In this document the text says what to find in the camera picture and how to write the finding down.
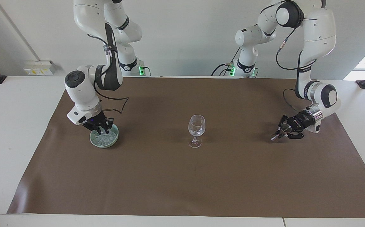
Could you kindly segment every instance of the green light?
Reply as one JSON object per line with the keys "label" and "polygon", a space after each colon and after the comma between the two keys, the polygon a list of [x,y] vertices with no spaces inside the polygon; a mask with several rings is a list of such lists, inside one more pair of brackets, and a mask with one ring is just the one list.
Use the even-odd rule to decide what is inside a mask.
{"label": "green light", "polygon": [[139,73],[141,74],[141,76],[145,74],[145,71],[143,70],[142,66],[139,66]]}
{"label": "green light", "polygon": [[236,73],[236,67],[233,66],[230,72],[230,76],[234,76],[235,73]]}

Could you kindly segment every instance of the white table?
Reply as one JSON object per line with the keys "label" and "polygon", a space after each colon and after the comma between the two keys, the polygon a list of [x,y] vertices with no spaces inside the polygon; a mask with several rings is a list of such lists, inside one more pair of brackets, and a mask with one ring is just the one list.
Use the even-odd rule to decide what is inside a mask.
{"label": "white table", "polygon": [[[338,117],[365,162],[365,90],[354,82],[332,83],[341,95]],[[20,178],[64,91],[63,77],[9,77],[0,85],[0,214],[5,214]],[[365,226],[365,219],[286,219],[286,227]],[[0,215],[0,226],[266,226],[278,218],[124,217],[90,215]]]}

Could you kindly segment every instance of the wine glass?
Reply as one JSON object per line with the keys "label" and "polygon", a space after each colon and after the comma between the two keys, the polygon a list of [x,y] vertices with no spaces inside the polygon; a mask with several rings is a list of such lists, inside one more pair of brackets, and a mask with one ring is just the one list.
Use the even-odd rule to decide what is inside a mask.
{"label": "wine glass", "polygon": [[192,148],[199,148],[202,145],[200,137],[205,132],[205,118],[201,115],[194,115],[188,124],[188,131],[192,135],[191,142],[188,144]]}

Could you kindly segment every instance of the brown table cover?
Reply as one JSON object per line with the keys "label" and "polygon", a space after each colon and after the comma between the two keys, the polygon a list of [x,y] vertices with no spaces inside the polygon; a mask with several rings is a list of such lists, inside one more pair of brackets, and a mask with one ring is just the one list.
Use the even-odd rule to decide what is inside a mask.
{"label": "brown table cover", "polygon": [[[271,143],[291,79],[132,79],[99,149],[66,114],[65,92],[7,213],[365,218],[365,165],[336,115],[320,134]],[[298,109],[309,104],[287,93]],[[103,99],[104,108],[123,101]],[[188,146],[192,115],[206,119]]]}

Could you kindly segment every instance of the white robotic arm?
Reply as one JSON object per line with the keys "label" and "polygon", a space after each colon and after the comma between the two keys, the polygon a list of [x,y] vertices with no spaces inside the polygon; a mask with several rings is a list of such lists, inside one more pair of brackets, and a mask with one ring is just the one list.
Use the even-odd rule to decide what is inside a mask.
{"label": "white robotic arm", "polygon": [[122,62],[118,57],[121,61],[136,59],[130,45],[128,51],[123,48],[120,50],[115,40],[118,37],[118,44],[124,44],[121,40],[136,42],[142,37],[140,27],[126,16],[121,1],[74,0],[73,2],[73,15],[77,26],[88,36],[104,44],[107,63],[96,67],[80,66],[65,77],[66,90],[75,102],[75,107],[67,117],[74,124],[83,124],[89,130],[96,130],[99,133],[101,132],[99,126],[106,132],[112,127],[113,118],[106,118],[104,115],[95,86],[103,90],[118,89],[123,82],[120,68]]}
{"label": "white robotic arm", "polygon": [[293,29],[302,26],[304,29],[304,48],[295,69],[298,71],[295,92],[298,98],[310,100],[313,104],[292,118],[283,116],[273,139],[284,136],[303,138],[304,129],[318,133],[321,121],[335,113],[341,105],[333,85],[310,78],[312,64],[335,47],[335,19],[333,12],[325,9],[325,5],[325,0],[273,0],[262,10],[257,25],[236,33],[236,43],[241,47],[241,53],[234,60],[234,76],[250,77],[258,57],[256,45],[273,40],[277,26]]}

